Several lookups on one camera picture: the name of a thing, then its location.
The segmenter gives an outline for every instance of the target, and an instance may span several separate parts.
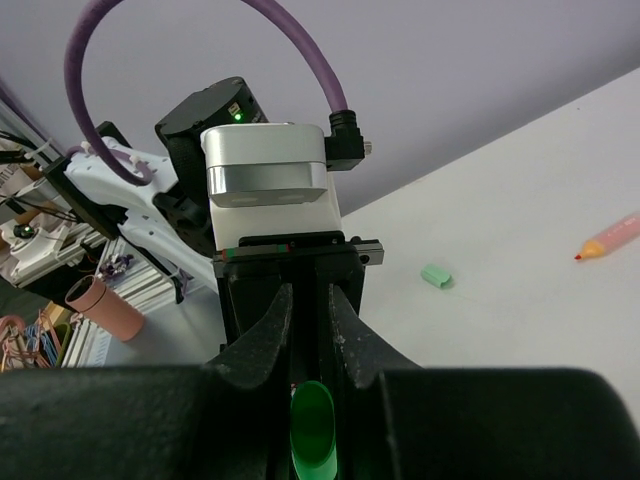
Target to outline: pink tube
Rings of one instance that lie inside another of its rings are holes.
[[[624,217],[615,225],[593,237],[593,240],[610,252],[637,236],[640,236],[640,212]]]
[[[71,287],[65,301],[122,342],[144,326],[144,316],[93,275]]]
[[[24,332],[25,329],[25,324],[24,320],[22,320],[22,317],[19,317],[18,315],[6,315],[0,318],[0,335],[2,335],[4,329],[9,326],[16,327],[20,332]]]

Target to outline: white wall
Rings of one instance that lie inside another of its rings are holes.
[[[2,0],[0,77],[63,146],[80,133],[63,87],[86,0]],[[341,79],[374,155],[340,174],[351,211],[640,66],[638,0],[282,0]],[[153,126],[191,92],[246,78],[272,121],[326,129],[297,51],[235,0],[129,0],[89,46],[96,123],[161,152]]]

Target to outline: black connector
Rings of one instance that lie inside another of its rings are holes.
[[[345,171],[358,165],[365,156],[364,138],[358,128],[356,112],[340,110],[329,115],[331,136],[325,137],[327,170]]]

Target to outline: white table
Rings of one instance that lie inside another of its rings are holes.
[[[640,425],[640,239],[573,260],[637,209],[640,71],[345,217],[386,250],[360,316],[424,366],[594,370]],[[428,263],[455,286],[423,281]]]
[[[184,302],[169,302],[146,315],[146,325],[127,343],[112,339],[105,366],[200,364],[226,342],[218,296],[205,286]]]

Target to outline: purple cable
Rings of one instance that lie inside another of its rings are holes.
[[[89,116],[87,105],[82,91],[82,63],[87,51],[87,45],[91,35],[102,19],[123,0],[92,0],[82,11],[80,19],[73,29],[67,51],[64,58],[64,82],[69,98],[69,105],[80,130],[86,140],[91,144],[96,154],[113,170],[120,178],[133,185],[148,185],[150,178],[138,177],[114,158],[109,148],[100,138],[93,127],[93,121]],[[333,69],[324,58],[318,45],[313,41],[307,31],[275,0],[241,0],[253,7],[293,42],[298,51],[309,64],[311,71],[316,76],[322,90],[327,97],[332,112],[346,110],[347,100],[340,81]]]
[[[147,183],[151,183],[151,179],[153,178],[153,172],[149,168],[149,165],[147,165],[144,161],[133,163],[133,161],[131,160],[131,155],[129,155],[128,153],[122,152],[122,151],[117,150],[115,148],[110,148],[109,151],[117,159],[122,160],[123,162],[127,162],[127,163],[132,164],[133,167],[135,169],[139,170],[140,173],[142,174],[141,178],[143,178],[145,181],[149,180]]]

